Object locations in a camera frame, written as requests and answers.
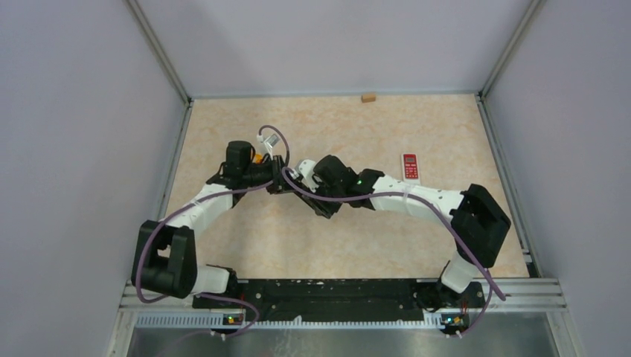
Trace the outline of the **black remote control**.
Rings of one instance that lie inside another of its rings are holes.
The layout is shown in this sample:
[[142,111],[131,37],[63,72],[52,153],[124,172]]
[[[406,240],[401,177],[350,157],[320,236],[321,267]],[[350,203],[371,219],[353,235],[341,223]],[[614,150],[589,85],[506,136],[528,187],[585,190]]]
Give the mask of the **black remote control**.
[[306,196],[291,188],[288,184],[284,184],[281,190],[278,191],[278,194],[292,194],[298,197],[313,210],[316,216],[324,217],[325,219],[330,219],[335,213],[338,213],[342,206],[341,202],[328,202]]

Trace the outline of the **white red remote control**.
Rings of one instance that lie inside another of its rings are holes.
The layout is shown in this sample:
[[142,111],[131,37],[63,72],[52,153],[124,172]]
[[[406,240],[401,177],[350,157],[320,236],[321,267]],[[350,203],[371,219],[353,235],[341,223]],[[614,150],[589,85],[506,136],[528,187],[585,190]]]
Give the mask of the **white red remote control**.
[[414,153],[401,155],[403,181],[407,184],[420,185],[420,169],[418,157]]

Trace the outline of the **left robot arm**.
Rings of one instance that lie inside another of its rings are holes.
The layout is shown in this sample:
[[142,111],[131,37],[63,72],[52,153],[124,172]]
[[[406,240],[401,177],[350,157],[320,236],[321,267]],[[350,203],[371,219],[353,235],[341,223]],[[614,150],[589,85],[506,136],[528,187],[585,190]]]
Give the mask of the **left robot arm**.
[[289,158],[289,153],[271,152],[257,158],[249,142],[229,142],[218,171],[188,203],[161,220],[141,225],[131,276],[139,299],[153,303],[165,297],[210,293],[217,305],[234,305],[239,289],[230,282],[231,270],[198,264],[196,242],[247,193],[281,188],[281,170]]

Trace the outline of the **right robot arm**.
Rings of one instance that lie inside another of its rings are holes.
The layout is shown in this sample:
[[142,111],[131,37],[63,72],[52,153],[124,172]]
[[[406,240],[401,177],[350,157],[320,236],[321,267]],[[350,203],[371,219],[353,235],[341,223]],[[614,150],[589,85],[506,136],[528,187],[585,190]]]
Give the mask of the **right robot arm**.
[[356,172],[334,155],[318,162],[304,159],[295,168],[285,170],[284,176],[293,179],[304,197],[317,203],[403,213],[444,226],[454,239],[456,250],[436,286],[437,298],[443,305],[457,306],[478,275],[500,299],[505,298],[490,268],[496,263],[511,220],[486,187],[424,187],[381,170],[366,168]]

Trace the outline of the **small wooden block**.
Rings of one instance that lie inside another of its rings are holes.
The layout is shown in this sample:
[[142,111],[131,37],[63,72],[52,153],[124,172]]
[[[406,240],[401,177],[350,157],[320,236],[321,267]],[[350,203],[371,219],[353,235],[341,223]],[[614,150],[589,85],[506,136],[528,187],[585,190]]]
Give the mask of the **small wooden block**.
[[361,96],[362,103],[373,103],[377,99],[377,95],[375,93],[365,93]]

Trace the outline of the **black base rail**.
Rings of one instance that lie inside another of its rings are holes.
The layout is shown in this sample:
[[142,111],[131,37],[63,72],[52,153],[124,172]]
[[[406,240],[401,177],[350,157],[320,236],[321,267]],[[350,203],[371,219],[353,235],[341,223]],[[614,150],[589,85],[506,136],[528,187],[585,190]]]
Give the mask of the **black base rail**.
[[250,279],[232,284],[226,302],[195,297],[195,309],[256,308],[262,322],[422,321],[432,312],[468,312],[484,305],[480,283],[462,293],[436,279]]

